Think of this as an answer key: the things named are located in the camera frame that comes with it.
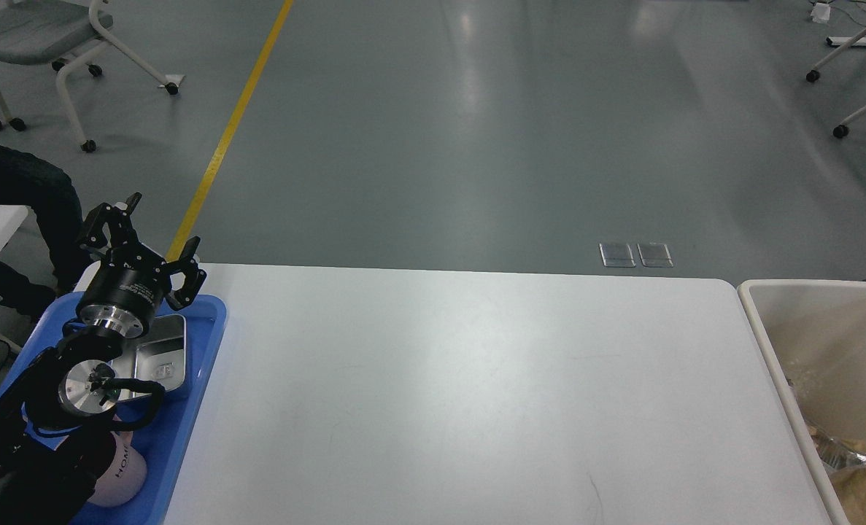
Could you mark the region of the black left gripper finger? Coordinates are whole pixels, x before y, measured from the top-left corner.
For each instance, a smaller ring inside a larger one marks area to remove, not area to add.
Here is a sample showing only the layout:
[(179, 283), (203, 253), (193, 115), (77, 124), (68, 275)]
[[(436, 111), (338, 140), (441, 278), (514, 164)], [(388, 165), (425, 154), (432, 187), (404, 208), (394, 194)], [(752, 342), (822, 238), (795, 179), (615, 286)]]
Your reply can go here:
[(139, 242), (131, 216), (142, 199), (134, 192), (122, 203), (102, 203), (88, 213), (75, 244), (99, 262), (113, 267), (143, 267), (144, 246)]
[[(179, 257), (159, 266), (159, 280), (163, 298), (173, 311), (185, 309), (195, 302), (208, 273), (199, 267), (196, 252), (201, 243), (199, 236), (190, 237), (180, 250)], [(173, 287), (173, 276), (182, 276), (178, 289)]]

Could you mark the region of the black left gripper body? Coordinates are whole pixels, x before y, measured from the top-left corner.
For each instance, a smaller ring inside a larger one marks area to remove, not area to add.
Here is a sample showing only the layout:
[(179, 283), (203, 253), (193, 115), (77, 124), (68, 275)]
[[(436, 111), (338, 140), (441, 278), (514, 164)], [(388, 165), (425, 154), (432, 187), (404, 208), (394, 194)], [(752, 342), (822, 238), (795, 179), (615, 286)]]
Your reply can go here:
[(157, 267), (100, 262), (76, 315), (87, 326), (115, 331), (125, 339), (142, 337), (171, 288), (171, 279)]

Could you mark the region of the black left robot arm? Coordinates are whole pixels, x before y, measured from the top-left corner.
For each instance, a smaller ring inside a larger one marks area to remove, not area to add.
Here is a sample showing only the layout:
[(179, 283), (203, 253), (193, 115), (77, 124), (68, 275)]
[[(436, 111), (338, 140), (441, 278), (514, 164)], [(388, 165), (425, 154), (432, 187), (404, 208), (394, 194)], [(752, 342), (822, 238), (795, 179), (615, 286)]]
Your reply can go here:
[(109, 444), (156, 418), (166, 387), (124, 378), (114, 359), (148, 335), (165, 303), (192, 305), (206, 280), (199, 237), (166, 260), (139, 241), (131, 217), (142, 194), (102, 203), (76, 242), (100, 266), (75, 309), (80, 323), (43, 349), (0, 392), (0, 524), (66, 524), (93, 497), (113, 460)]

